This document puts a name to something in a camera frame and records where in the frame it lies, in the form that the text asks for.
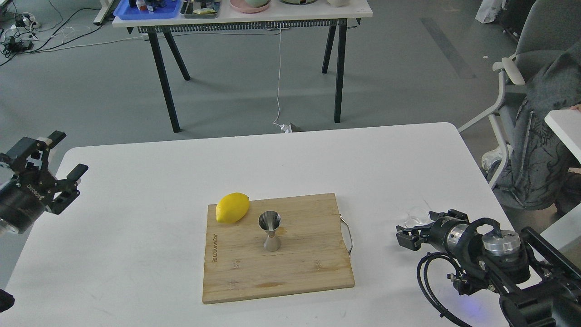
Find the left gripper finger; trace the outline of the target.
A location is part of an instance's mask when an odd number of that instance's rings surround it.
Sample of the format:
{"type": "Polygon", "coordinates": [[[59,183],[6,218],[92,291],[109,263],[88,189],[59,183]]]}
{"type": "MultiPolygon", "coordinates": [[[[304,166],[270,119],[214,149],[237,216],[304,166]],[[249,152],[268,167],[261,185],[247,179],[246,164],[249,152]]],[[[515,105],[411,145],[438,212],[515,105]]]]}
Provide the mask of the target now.
{"type": "Polygon", "coordinates": [[[46,138],[23,137],[6,153],[0,154],[1,166],[12,170],[12,179],[25,173],[54,179],[48,170],[49,152],[65,137],[66,133],[60,131],[54,131],[46,138]]]}
{"type": "Polygon", "coordinates": [[[46,184],[45,210],[52,214],[61,214],[79,195],[79,179],[89,167],[78,164],[67,175],[65,179],[56,180],[52,177],[50,183],[46,184]]]}

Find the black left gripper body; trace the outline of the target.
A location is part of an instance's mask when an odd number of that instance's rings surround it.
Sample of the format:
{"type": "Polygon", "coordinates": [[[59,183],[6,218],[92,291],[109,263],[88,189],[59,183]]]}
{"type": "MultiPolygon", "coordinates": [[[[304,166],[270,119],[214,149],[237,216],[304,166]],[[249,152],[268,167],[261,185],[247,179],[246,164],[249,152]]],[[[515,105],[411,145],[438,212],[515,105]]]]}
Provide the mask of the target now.
{"type": "Polygon", "coordinates": [[[46,182],[30,178],[10,180],[1,186],[1,228],[13,234],[23,234],[42,213],[52,213],[52,197],[46,182]]]}

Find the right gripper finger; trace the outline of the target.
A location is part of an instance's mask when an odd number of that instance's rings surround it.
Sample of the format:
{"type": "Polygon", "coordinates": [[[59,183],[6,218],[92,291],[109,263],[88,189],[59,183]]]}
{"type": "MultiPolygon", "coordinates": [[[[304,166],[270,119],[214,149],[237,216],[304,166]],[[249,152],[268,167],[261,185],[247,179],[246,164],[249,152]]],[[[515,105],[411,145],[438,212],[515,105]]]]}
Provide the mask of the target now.
{"type": "Polygon", "coordinates": [[[428,242],[431,226],[414,226],[405,228],[396,226],[398,244],[412,251],[418,251],[423,243],[428,242]]]}
{"type": "Polygon", "coordinates": [[[462,213],[456,209],[450,209],[444,213],[436,213],[434,211],[428,212],[429,223],[432,222],[461,222],[461,223],[469,223],[468,215],[466,213],[462,213]]]}

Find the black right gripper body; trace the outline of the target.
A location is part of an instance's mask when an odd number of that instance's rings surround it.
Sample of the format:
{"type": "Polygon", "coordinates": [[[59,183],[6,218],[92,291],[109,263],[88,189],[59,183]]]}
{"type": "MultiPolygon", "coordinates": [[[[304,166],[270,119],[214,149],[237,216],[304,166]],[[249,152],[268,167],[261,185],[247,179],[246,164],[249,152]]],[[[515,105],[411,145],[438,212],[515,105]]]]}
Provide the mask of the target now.
{"type": "Polygon", "coordinates": [[[469,219],[444,216],[431,220],[433,223],[428,230],[427,244],[445,253],[456,253],[459,240],[469,225],[469,219]]]}

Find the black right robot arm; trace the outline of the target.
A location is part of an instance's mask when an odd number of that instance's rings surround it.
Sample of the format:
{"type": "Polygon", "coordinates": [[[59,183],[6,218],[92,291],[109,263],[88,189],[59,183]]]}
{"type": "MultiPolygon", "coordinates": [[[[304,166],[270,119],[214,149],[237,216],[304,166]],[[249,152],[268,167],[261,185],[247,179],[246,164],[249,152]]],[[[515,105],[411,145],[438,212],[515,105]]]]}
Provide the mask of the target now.
{"type": "Polygon", "coordinates": [[[428,302],[459,327],[467,323],[435,296],[428,267],[435,259],[449,262],[448,275],[459,295],[490,290],[511,327],[578,327],[580,270],[530,227],[503,230],[492,218],[470,222],[467,214],[450,209],[429,212],[429,223],[397,226],[400,246],[417,251],[424,243],[436,249],[419,261],[416,278],[428,302]]]}

